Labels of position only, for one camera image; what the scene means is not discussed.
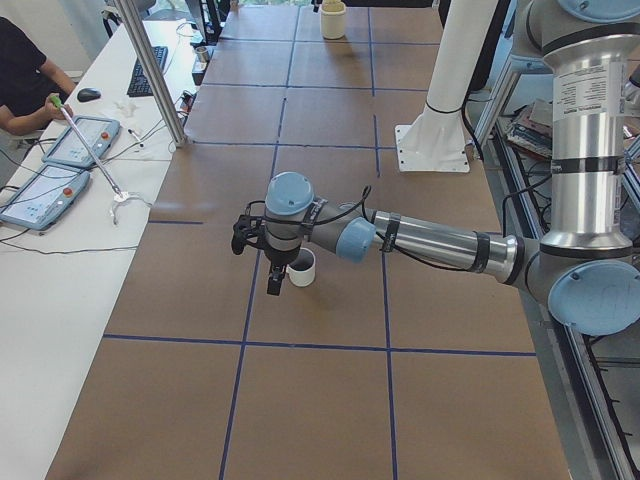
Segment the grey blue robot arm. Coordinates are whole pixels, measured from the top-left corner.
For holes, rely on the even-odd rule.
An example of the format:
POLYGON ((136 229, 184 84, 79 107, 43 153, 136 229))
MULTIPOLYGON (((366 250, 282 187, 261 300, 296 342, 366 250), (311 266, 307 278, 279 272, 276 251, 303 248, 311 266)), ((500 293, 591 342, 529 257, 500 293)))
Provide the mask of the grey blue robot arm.
POLYGON ((372 244, 445 270, 485 273, 528 292, 561 324, 598 336, 639 317, 639 273, 620 230, 625 72, 639 43, 635 1, 522 1, 513 48, 553 74, 552 217, 540 240, 497 236, 318 197, 296 172, 269 183, 262 215, 243 213, 231 248, 262 250, 280 291, 303 241, 358 262, 372 244))

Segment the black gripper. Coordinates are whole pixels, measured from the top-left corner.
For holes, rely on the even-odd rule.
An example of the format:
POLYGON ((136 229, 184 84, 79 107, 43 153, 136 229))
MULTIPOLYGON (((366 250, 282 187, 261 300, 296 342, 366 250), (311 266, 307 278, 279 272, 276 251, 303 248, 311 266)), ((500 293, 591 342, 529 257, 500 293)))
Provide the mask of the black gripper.
POLYGON ((261 217, 241 214, 233 225, 231 249, 235 255, 241 255, 247 246, 265 252, 271 262, 267 294, 279 295, 286 278, 286 268, 297 258, 300 244, 288 248, 276 247, 275 241, 268 239, 266 222, 261 217))

